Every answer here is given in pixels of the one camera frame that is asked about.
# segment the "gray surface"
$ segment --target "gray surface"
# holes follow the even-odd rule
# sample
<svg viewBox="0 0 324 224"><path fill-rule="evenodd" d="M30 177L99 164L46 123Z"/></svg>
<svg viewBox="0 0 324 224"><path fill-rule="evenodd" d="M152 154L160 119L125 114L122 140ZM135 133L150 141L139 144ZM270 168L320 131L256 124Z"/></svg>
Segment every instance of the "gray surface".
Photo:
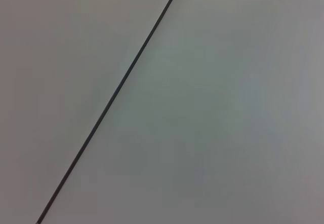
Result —
<svg viewBox="0 0 324 224"><path fill-rule="evenodd" d="M168 0L0 0L0 223L35 223Z"/></svg>
<svg viewBox="0 0 324 224"><path fill-rule="evenodd" d="M323 7L174 0L44 223L323 223Z"/></svg>

